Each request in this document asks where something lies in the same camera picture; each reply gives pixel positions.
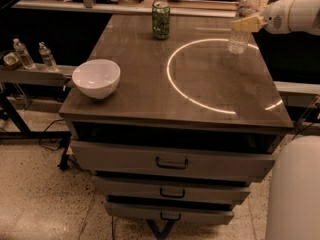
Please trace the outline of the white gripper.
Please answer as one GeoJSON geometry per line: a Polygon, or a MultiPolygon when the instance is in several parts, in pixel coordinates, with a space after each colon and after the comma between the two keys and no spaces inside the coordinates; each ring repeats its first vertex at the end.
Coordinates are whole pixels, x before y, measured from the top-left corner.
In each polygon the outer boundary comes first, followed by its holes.
{"type": "Polygon", "coordinates": [[[238,32],[258,32],[264,29],[271,34],[287,34],[292,31],[290,27],[290,13],[294,0],[278,0],[269,4],[263,12],[251,14],[247,17],[237,18],[231,28],[238,32]]]}

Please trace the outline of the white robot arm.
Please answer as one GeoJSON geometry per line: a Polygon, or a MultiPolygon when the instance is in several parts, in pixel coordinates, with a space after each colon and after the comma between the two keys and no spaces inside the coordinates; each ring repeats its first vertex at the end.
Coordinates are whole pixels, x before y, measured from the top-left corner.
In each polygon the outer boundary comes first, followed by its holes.
{"type": "MultiPolygon", "coordinates": [[[[320,0],[278,0],[265,8],[238,1],[235,31],[320,34],[320,0]]],[[[319,136],[301,136],[282,148],[272,169],[265,240],[320,240],[319,136]]]]}

